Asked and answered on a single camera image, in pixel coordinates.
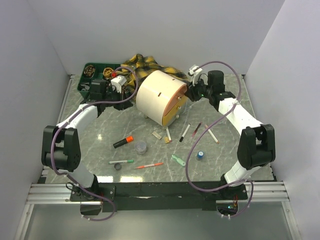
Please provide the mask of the round cream drawer organizer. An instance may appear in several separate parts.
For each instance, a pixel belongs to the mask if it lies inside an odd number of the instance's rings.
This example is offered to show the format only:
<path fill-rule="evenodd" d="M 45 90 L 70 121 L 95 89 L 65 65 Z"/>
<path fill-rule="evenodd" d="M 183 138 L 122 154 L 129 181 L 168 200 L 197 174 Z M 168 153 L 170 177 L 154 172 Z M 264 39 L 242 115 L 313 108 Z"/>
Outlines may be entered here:
<path fill-rule="evenodd" d="M 179 117 L 187 102 L 187 84 L 160 70 L 151 73 L 140 85 L 136 107 L 162 127 L 167 127 Z"/>

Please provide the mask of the beige eraser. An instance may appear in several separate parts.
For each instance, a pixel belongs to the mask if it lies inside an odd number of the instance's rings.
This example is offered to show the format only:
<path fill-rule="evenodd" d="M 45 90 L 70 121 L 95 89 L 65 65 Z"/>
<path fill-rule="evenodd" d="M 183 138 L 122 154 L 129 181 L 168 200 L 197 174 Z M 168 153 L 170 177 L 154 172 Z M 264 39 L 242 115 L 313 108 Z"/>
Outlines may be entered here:
<path fill-rule="evenodd" d="M 152 135 L 155 136 L 158 140 L 162 138 L 162 136 L 155 131 L 152 132 Z"/>

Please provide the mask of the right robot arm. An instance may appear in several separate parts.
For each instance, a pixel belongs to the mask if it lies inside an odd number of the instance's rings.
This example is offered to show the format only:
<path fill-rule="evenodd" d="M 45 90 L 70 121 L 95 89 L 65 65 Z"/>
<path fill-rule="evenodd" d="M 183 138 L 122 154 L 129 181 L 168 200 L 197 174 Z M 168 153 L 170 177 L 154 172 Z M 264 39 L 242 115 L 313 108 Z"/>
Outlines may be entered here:
<path fill-rule="evenodd" d="M 193 102 L 206 98 L 209 103 L 227 118 L 240 135 L 237 162 L 221 176 L 219 186 L 204 189 L 189 184 L 196 190 L 210 193 L 218 192 L 224 199 L 231 199 L 238 186 L 247 181 L 260 168 L 276 158 L 275 129 L 271 124 L 263 124 L 254 118 L 239 102 L 239 96 L 226 91 L 225 76 L 220 70 L 211 70 L 207 74 L 207 83 L 201 79 L 201 73 L 189 71 L 191 82 L 185 95 Z"/>

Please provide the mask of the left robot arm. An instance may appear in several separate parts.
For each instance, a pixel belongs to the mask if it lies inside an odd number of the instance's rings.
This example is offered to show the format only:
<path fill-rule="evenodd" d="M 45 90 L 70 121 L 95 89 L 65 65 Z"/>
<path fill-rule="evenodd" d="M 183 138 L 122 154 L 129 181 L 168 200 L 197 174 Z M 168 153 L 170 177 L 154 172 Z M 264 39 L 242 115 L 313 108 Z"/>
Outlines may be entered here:
<path fill-rule="evenodd" d="M 79 135 L 107 107 L 125 110 L 132 107 L 131 93 L 124 76 L 109 80 L 94 79 L 84 99 L 67 119 L 43 130 L 41 163 L 57 175 L 69 178 L 73 191 L 88 201 L 102 196 L 97 177 L 81 163 Z"/>

